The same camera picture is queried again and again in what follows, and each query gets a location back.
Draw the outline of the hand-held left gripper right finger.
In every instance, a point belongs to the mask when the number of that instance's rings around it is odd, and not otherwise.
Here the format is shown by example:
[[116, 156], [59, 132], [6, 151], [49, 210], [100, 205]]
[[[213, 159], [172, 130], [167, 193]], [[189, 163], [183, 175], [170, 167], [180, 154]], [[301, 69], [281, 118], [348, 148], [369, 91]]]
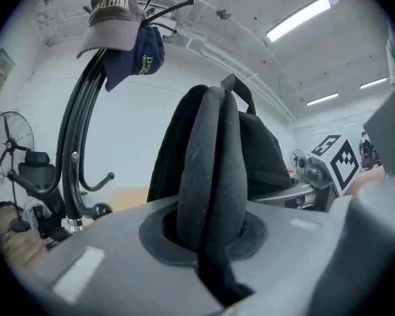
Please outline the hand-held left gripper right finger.
[[225, 316], [395, 315], [395, 176], [336, 200], [328, 213], [248, 209], [268, 236], [234, 264], [255, 292]]

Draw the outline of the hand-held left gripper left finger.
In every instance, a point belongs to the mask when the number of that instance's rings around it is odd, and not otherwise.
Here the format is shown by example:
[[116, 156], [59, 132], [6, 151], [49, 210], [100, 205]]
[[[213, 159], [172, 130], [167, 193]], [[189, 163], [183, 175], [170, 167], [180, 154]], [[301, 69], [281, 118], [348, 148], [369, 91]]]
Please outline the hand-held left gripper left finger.
[[210, 316], [222, 307], [190, 267], [162, 264], [140, 225], [165, 198], [106, 215], [53, 248], [36, 278], [71, 307], [100, 316]]

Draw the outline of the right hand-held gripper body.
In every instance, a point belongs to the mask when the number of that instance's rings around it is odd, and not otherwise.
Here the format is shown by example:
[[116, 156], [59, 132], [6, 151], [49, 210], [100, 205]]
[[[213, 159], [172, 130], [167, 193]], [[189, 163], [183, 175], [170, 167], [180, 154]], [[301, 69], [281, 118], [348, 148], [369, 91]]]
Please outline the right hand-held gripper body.
[[333, 201], [344, 195], [360, 170], [347, 138], [340, 134], [326, 136], [309, 153], [305, 153], [305, 167], [296, 170], [313, 188], [313, 199], [305, 196], [305, 202], [299, 207], [329, 211]]

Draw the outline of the black backpack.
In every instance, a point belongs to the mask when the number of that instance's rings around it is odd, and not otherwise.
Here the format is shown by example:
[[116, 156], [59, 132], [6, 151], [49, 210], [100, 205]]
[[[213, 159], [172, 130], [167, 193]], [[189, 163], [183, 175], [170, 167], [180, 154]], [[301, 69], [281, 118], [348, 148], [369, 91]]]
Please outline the black backpack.
[[176, 196], [140, 226], [147, 251], [167, 265], [192, 267], [228, 307], [253, 294], [231, 263], [250, 258], [267, 227], [248, 200], [292, 185], [279, 142], [257, 116], [235, 75], [197, 85], [180, 100], [159, 149], [148, 201]]

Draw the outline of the black coat rack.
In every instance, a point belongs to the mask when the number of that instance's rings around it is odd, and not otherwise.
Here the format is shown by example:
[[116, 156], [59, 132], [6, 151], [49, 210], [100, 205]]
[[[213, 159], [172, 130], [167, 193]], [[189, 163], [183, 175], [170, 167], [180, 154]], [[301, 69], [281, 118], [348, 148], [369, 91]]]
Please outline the black coat rack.
[[[146, 15], [140, 28], [151, 24], [155, 19], [167, 13], [193, 5], [194, 3], [194, 0], [186, 0], [166, 8], [155, 15], [149, 13], [146, 6], [140, 6]], [[97, 185], [89, 186], [84, 176], [84, 148], [89, 121], [95, 101], [106, 78], [104, 54], [108, 49], [94, 50], [96, 53], [81, 73], [62, 117], [57, 140], [55, 175], [50, 187], [39, 190], [25, 178], [21, 177], [19, 172], [17, 174], [13, 171], [8, 172], [10, 179], [34, 194], [50, 194], [61, 184], [63, 186], [66, 210], [66, 217], [62, 219], [61, 225], [70, 234], [83, 229], [83, 217], [96, 220], [112, 211], [106, 204], [96, 204], [92, 208], [86, 207], [80, 195], [81, 188], [89, 192], [96, 192], [114, 178], [114, 174], [110, 172]]]

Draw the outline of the person's right forearm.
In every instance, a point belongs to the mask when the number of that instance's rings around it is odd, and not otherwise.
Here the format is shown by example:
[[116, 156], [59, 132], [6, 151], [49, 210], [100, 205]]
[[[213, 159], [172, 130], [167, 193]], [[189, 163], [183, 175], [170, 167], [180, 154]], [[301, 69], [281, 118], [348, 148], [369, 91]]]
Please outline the person's right forearm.
[[344, 193], [345, 196], [356, 194], [364, 185], [378, 181], [386, 176], [383, 166], [375, 167], [369, 171], [360, 172], [354, 177], [354, 181]]

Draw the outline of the short ceiling light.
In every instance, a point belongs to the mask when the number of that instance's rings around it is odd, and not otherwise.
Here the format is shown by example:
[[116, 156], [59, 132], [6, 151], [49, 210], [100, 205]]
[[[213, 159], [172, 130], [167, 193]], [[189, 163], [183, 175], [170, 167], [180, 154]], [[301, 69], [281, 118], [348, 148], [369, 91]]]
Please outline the short ceiling light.
[[325, 101], [329, 101], [331, 99], [337, 98], [338, 96], [339, 96], [339, 93], [333, 93], [333, 94], [330, 94], [330, 95], [326, 95], [324, 97], [320, 97], [318, 99], [314, 99], [312, 101], [308, 101], [307, 102], [307, 106], [312, 106], [312, 105], [316, 105], [316, 104], [319, 104], [319, 103], [322, 103], [322, 102], [325, 102]]
[[378, 84], [384, 83], [384, 82], [386, 82], [387, 80], [388, 80], [387, 77], [379, 78], [379, 79], [377, 79], [377, 80], [373, 80], [373, 81], [371, 81], [371, 82], [364, 83], [364, 84], [360, 85], [359, 88], [360, 88], [361, 90], [363, 90], [363, 89], [365, 89], [365, 88], [370, 88], [370, 87], [372, 87], [372, 86], [376, 86], [376, 85], [378, 85]]

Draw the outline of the light wooden table white legs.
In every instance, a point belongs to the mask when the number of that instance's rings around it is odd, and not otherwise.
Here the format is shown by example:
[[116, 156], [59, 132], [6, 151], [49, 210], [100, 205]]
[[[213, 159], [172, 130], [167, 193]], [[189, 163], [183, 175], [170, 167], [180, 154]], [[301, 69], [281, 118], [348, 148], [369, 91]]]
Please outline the light wooden table white legs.
[[148, 191], [148, 187], [120, 187], [109, 196], [108, 204], [114, 212], [131, 209], [147, 202]]

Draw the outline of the grey cloth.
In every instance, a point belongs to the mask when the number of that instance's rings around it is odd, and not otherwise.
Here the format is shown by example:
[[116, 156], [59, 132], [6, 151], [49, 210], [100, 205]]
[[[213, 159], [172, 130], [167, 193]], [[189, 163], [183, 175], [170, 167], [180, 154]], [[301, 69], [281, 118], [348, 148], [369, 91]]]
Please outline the grey cloth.
[[38, 225], [38, 219], [34, 212], [34, 208], [39, 208], [45, 218], [49, 218], [50, 216], [52, 216], [51, 210], [42, 200], [39, 200], [32, 196], [28, 196], [24, 201], [22, 218], [27, 221], [31, 226]]

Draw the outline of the black office chair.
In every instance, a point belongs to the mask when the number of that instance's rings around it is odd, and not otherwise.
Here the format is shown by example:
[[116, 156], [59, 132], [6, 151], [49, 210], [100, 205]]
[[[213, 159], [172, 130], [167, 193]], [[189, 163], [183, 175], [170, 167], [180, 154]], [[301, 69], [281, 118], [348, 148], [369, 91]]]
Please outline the black office chair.
[[[50, 163], [48, 154], [45, 152], [29, 151], [26, 153], [25, 162], [18, 166], [19, 175], [29, 181], [39, 190], [50, 187], [55, 175], [55, 167]], [[45, 218], [39, 208], [34, 208], [38, 219], [37, 226], [31, 226], [34, 232], [38, 232], [42, 239], [50, 239], [46, 248], [52, 248], [57, 242], [66, 240], [70, 234], [61, 226], [61, 220], [66, 217], [63, 198], [58, 188], [50, 194], [34, 194], [26, 192], [28, 196], [42, 200], [51, 210], [52, 216]]]

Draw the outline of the long ceiling light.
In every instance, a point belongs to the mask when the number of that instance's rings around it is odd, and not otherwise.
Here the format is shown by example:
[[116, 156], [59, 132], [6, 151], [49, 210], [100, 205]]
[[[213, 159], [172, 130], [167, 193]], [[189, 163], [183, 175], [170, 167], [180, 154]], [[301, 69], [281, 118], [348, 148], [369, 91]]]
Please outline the long ceiling light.
[[300, 9], [296, 13], [285, 18], [282, 22], [277, 24], [266, 33], [266, 36], [271, 42], [279, 40], [282, 36], [291, 32], [293, 29], [301, 26], [308, 20], [330, 9], [329, 0], [316, 0], [306, 7]]

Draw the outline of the large black floor fan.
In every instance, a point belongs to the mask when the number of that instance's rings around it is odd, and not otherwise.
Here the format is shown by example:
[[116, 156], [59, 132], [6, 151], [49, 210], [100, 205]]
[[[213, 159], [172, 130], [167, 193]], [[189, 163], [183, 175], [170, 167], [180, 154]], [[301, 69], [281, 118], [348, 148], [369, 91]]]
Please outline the large black floor fan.
[[30, 230], [30, 224], [21, 215], [16, 196], [15, 181], [8, 172], [18, 173], [19, 164], [25, 162], [26, 153], [34, 150], [34, 133], [26, 118], [15, 111], [0, 114], [0, 176], [11, 184], [12, 206], [16, 217], [9, 222], [9, 229], [21, 233]]

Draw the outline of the navy cap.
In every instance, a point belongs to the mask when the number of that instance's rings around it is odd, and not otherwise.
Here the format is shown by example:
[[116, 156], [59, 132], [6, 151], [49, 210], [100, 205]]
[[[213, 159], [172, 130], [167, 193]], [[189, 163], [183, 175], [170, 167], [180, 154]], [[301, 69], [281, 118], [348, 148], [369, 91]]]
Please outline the navy cap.
[[154, 74], [164, 62], [165, 48], [160, 32], [157, 27], [146, 25], [140, 28], [133, 50], [106, 50], [105, 89], [110, 92], [129, 76]]

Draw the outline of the grey cap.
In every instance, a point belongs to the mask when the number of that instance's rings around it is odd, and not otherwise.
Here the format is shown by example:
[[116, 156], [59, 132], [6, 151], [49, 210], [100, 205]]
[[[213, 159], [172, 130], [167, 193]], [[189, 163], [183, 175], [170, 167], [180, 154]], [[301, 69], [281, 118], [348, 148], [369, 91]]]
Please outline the grey cap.
[[91, 0], [88, 29], [77, 58], [94, 49], [131, 51], [145, 12], [138, 0]]

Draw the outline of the small black pedestal fan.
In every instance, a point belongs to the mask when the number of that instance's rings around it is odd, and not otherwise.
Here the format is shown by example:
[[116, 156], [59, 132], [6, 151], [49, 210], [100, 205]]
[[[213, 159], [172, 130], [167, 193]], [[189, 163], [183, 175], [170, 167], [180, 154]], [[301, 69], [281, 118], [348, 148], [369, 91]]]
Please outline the small black pedestal fan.
[[295, 149], [290, 154], [290, 164], [294, 169], [305, 167], [305, 153], [300, 149]]

